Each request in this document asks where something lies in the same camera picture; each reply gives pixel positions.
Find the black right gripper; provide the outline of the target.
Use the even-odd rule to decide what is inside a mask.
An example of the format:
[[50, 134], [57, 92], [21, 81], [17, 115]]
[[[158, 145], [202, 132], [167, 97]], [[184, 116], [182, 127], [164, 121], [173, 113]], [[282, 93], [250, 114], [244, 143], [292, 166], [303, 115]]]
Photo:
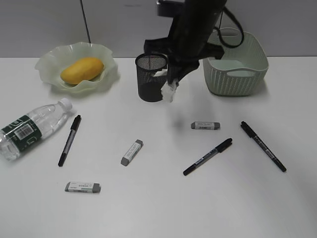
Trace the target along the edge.
[[169, 61], [175, 60], [177, 63], [169, 63], [167, 71], [167, 82], [172, 85], [179, 82], [189, 73], [198, 69], [198, 60], [214, 57], [221, 59], [224, 55], [222, 46], [208, 43], [210, 32], [169, 32], [166, 37], [157, 39], [147, 39], [144, 42], [144, 53], [164, 54], [169, 57]]

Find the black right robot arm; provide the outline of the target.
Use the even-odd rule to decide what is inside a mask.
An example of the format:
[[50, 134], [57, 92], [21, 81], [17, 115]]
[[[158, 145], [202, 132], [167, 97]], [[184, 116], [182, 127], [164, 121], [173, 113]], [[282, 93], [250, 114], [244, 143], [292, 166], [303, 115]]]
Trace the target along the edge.
[[225, 13], [238, 27], [241, 38], [245, 35], [240, 22], [225, 6], [224, 0], [158, 0], [158, 15], [173, 19], [168, 36], [146, 40], [146, 54], [164, 54], [168, 58], [167, 82], [178, 83], [199, 67], [199, 60], [221, 59], [224, 47], [237, 48], [223, 40], [216, 23]]

